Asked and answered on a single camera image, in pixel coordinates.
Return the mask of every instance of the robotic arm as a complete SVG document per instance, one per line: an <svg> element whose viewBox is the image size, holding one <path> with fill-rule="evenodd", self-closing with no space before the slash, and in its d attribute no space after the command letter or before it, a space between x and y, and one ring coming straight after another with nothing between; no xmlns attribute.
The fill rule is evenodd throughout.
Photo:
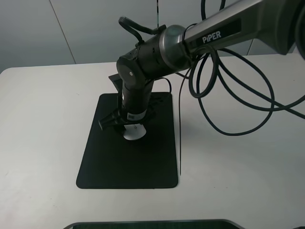
<svg viewBox="0 0 305 229"><path fill-rule="evenodd" d="M119 23L139 42L117 61L122 105L100 120L102 129L143 123L154 80L190 68L196 56L209 52L208 46L218 50L257 38L286 55L296 42L305 58L304 0L241 0L188 30L178 25L150 30L127 18ZM144 42L133 28L154 36Z"/></svg>

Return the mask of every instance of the white tabletop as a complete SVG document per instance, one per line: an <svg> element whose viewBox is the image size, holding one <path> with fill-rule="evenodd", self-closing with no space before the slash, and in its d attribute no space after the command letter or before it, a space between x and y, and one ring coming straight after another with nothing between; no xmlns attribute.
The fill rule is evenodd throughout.
<svg viewBox="0 0 305 229"><path fill-rule="evenodd" d="M248 56L270 79L277 101L304 95L298 54ZM255 71L234 57L224 63L268 94ZM210 76L207 64L203 85ZM99 95L116 92L115 63L11 68L0 75L0 226L62 229L75 222L228 219L246 229L305 226L305 121L282 111L259 131L227 137L207 123L188 86L182 97L182 176L172 189L90 190L75 185ZM170 75L177 154L178 92ZM228 79L245 100L269 106ZM167 91L158 81L155 91ZM217 82L204 99L226 131L244 131L266 113L244 107ZM305 113L305 104L296 110Z"/></svg>

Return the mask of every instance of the white table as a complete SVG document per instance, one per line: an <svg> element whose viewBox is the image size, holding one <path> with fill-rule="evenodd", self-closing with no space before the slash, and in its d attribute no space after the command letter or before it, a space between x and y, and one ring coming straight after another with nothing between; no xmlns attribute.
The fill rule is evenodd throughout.
<svg viewBox="0 0 305 229"><path fill-rule="evenodd" d="M298 54L249 56L270 79L279 102L304 94L305 62ZM263 93L255 71L223 58L233 73ZM207 64L203 85L210 76ZM178 187L89 190L75 185L99 95L116 90L115 63L12 68L0 75L0 226L62 229L75 222L228 219L246 229L305 226L305 121L278 112L243 137L215 132L188 86L182 97L182 176ZM177 154L178 91L173 85ZM261 99L227 80L245 100ZM155 91L167 91L158 81ZM254 127L266 115L242 106L217 82L204 99L226 131ZM305 104L296 110L305 113Z"/></svg>

